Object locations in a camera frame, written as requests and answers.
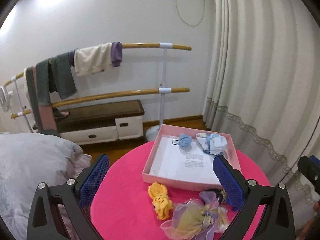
pink cloth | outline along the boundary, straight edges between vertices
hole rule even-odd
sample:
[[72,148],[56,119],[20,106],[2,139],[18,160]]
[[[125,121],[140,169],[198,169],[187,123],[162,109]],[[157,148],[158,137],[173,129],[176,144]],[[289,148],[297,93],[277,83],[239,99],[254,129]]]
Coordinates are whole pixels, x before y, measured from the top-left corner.
[[[33,71],[33,79],[35,84],[35,90],[38,97],[38,88],[37,88],[37,74],[36,74],[36,66],[32,67]],[[56,120],[53,117],[53,111],[51,105],[49,106],[41,106],[38,105],[39,115],[42,123],[42,130],[58,130]]]
[[[128,152],[109,169],[91,205],[91,220],[105,240],[167,240],[160,225],[163,221],[156,213],[148,195],[148,183],[142,180],[142,170],[154,142],[143,144]],[[237,150],[242,174],[246,179],[255,179],[260,185],[270,186],[261,169],[246,155]],[[199,192],[168,188],[168,196],[175,203],[183,203]],[[230,221],[235,217],[228,206]],[[257,214],[244,239],[251,239],[263,212]],[[215,234],[214,240],[221,235]]]

white curtain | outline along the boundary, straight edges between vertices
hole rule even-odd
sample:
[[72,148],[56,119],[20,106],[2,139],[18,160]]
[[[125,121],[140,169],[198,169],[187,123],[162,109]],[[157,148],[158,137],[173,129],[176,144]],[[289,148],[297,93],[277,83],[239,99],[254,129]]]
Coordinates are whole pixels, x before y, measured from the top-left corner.
[[301,0],[215,0],[204,121],[289,191],[296,229],[319,195],[297,172],[320,158],[320,30]]

white wall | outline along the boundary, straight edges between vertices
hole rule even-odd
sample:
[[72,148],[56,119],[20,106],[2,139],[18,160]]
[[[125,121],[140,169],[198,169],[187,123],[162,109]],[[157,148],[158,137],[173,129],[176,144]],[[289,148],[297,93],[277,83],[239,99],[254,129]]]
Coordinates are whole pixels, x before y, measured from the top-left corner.
[[[202,15],[202,2],[178,0],[180,14],[196,24]],[[165,118],[201,114],[211,62],[214,12],[214,0],[206,0],[203,22],[192,28],[179,19],[175,0],[20,0],[9,29],[0,29],[0,84],[25,67],[76,48],[110,41],[171,42],[192,46],[192,51],[168,51],[167,85],[189,87],[190,93],[166,95]],[[161,49],[125,49],[120,68],[75,77],[78,93],[74,97],[157,88],[162,54]],[[22,90],[23,81],[18,83]],[[141,99],[146,111],[143,120],[159,119],[159,95],[119,100],[126,99]],[[23,103],[29,108],[24,97]],[[16,98],[13,104],[13,110],[20,111]],[[3,111],[0,116],[7,131],[28,131],[23,118],[10,120],[10,114]]]

metal screw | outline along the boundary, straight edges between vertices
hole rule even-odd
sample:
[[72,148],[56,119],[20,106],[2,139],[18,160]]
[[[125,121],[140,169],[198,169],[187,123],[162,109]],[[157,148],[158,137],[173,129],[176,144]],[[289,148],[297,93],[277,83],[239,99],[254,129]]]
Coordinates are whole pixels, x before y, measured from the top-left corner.
[[38,185],[38,188],[39,189],[42,189],[42,188],[44,188],[45,187],[45,184],[43,183],[43,182],[41,182],[39,185]]
[[279,183],[279,188],[282,188],[282,189],[285,189],[285,184],[283,184],[283,183]]
[[249,183],[250,186],[257,185],[257,182],[254,179],[249,179],[248,183]]
[[75,182],[75,179],[68,179],[67,180],[68,185],[72,185],[72,184],[74,184],[74,182]]

blue mesh gripper pad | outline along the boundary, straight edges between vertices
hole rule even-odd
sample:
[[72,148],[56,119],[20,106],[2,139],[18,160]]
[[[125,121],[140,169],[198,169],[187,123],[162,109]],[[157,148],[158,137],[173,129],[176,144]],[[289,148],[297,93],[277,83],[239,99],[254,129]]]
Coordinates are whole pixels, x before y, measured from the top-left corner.
[[314,155],[311,155],[310,158],[309,158],[315,165],[319,166],[320,167],[320,160],[315,157]]
[[91,204],[103,178],[109,169],[109,158],[104,155],[80,188],[79,205],[84,208]]
[[241,209],[244,205],[244,192],[222,160],[214,158],[213,171],[220,181],[232,206]]

